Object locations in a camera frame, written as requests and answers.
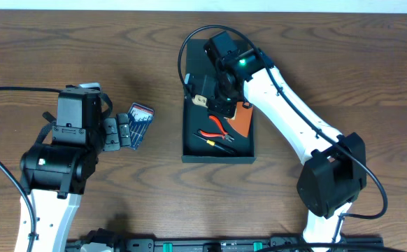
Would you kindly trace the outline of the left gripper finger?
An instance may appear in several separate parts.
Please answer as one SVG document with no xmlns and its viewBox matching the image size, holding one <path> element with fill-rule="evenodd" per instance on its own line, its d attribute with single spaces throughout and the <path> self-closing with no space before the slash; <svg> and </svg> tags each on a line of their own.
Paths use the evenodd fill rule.
<svg viewBox="0 0 407 252">
<path fill-rule="evenodd" d="M 120 150 L 120 139 L 117 130 L 117 120 L 115 118 L 107 118 L 103 122 L 105 130 L 105 141 L 103 146 L 104 152 Z"/>
<path fill-rule="evenodd" d="M 126 113 L 119 113 L 116 117 L 120 146 L 128 148 L 131 146 L 131 132 L 129 128 L 129 117 Z"/>
</svg>

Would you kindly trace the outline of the blue precision screwdriver set case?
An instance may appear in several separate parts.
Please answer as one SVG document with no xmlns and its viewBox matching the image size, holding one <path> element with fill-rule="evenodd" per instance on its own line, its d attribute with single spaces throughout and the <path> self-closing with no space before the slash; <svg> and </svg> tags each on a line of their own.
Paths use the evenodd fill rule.
<svg viewBox="0 0 407 252">
<path fill-rule="evenodd" d="M 128 111 L 130 148 L 137 150 L 143 141 L 146 130 L 154 119 L 155 110 L 142 104 L 133 103 Z"/>
</svg>

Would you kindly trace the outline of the orange scraper wooden handle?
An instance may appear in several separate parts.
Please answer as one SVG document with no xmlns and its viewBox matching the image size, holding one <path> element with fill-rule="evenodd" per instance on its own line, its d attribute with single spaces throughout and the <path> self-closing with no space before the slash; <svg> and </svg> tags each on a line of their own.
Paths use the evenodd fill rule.
<svg viewBox="0 0 407 252">
<path fill-rule="evenodd" d="M 224 117 L 224 119 L 235 132 L 247 138 L 250 131 L 252 112 L 251 104 L 238 101 L 235 105 L 234 116 L 232 118 Z"/>
</svg>

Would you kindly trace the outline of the red handled pliers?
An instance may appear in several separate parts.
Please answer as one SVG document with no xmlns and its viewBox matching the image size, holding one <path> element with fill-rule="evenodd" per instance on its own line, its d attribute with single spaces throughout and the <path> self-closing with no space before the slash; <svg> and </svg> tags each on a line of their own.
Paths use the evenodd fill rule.
<svg viewBox="0 0 407 252">
<path fill-rule="evenodd" d="M 216 117 L 215 115 L 209 115 L 209 120 L 213 121 L 216 125 L 216 127 L 218 128 L 219 132 L 215 133 L 215 132 L 205 132 L 202 129 L 198 130 L 198 133 L 203 136 L 203 137 L 207 137 L 207 138 L 221 138 L 224 139 L 225 141 L 229 141 L 229 142 L 233 142 L 234 138 L 233 136 L 231 136 L 228 131 L 223 127 L 220 119 L 218 117 Z"/>
</svg>

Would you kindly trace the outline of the black yellow screwdriver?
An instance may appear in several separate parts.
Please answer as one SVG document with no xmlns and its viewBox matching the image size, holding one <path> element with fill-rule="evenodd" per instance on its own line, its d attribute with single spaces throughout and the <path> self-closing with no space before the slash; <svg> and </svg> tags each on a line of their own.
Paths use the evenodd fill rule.
<svg viewBox="0 0 407 252">
<path fill-rule="evenodd" d="M 221 151 L 223 151 L 223 152 L 225 152 L 225 153 L 228 153 L 228 154 L 230 154 L 230 155 L 236 155 L 236 154 L 237 154 L 237 152 L 236 152 L 233 148 L 230 148 L 230 147 L 228 147 L 228 146 L 226 146 L 226 145 L 224 145 L 224 144 L 220 144 L 220 143 L 218 143 L 218 142 L 216 142 L 216 141 L 212 141 L 212 140 L 210 140 L 210 139 L 206 139 L 206 138 L 204 138 L 204 137 L 202 137 L 202 136 L 199 136 L 198 134 L 195 134 L 195 133 L 193 133 L 193 135 L 194 135 L 195 137 L 199 138 L 200 140 L 204 141 L 204 142 L 205 142 L 206 144 L 208 144 L 209 146 L 212 146 L 212 147 L 215 148 L 215 149 L 221 150 Z"/>
</svg>

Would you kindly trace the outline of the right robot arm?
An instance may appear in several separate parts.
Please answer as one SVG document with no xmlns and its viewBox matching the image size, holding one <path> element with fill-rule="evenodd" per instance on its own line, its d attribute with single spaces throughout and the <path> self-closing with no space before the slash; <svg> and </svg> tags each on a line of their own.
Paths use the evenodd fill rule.
<svg viewBox="0 0 407 252">
<path fill-rule="evenodd" d="M 365 145 L 343 135 L 295 94 L 262 50 L 226 32 L 185 46 L 184 162 L 253 161 L 253 111 L 261 111 L 296 153 L 297 192 L 308 208 L 302 237 L 325 251 L 341 240 L 345 215 L 366 187 Z"/>
</svg>

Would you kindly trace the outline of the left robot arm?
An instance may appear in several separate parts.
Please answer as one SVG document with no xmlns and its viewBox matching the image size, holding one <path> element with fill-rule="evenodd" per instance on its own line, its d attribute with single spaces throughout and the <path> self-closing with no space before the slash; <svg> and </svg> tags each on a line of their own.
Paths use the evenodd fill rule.
<svg viewBox="0 0 407 252">
<path fill-rule="evenodd" d="M 16 251 L 64 251 L 74 216 L 102 152 L 131 145 L 129 118 L 111 117 L 113 105 L 98 83 L 68 85 L 34 145 L 22 155 L 24 195 Z"/>
</svg>

